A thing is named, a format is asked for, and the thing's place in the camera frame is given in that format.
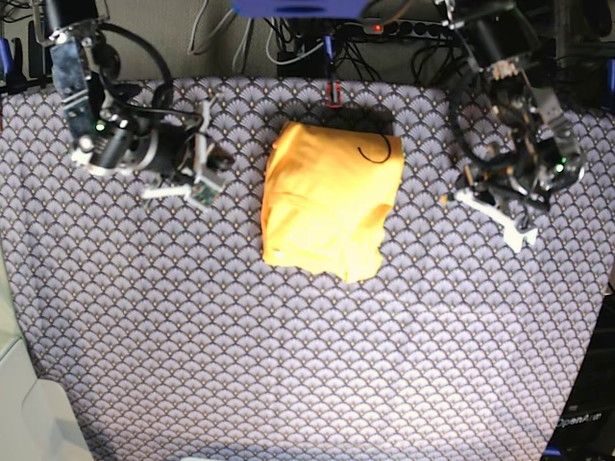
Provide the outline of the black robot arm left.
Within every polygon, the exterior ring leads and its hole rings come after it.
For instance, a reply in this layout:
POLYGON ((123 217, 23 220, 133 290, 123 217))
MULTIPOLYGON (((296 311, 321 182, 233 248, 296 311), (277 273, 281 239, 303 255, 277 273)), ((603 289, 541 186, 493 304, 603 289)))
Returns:
POLYGON ((540 40, 513 1, 438 1, 442 25, 457 39, 469 70, 451 95, 449 119, 469 162, 447 200, 464 204, 503 229, 506 246, 535 243, 534 211, 547 213, 553 194, 580 182, 586 156, 539 57, 540 40), (460 97, 484 86, 490 108, 508 127, 512 148, 476 154, 459 124, 460 97))

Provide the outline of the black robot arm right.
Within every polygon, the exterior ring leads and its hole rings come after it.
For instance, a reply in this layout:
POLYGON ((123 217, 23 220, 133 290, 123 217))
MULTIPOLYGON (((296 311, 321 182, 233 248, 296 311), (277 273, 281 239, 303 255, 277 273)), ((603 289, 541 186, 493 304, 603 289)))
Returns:
POLYGON ((177 196, 202 210, 223 192, 221 173, 234 164, 208 134, 210 97, 195 111, 173 109, 174 86, 161 53, 147 40, 109 22, 94 1, 34 1, 35 37, 49 49, 52 82, 73 138, 71 159, 94 176, 150 172, 159 182, 142 192, 146 201, 177 196), (114 33, 145 51, 161 82, 149 106, 133 98, 139 85, 122 84, 114 33))

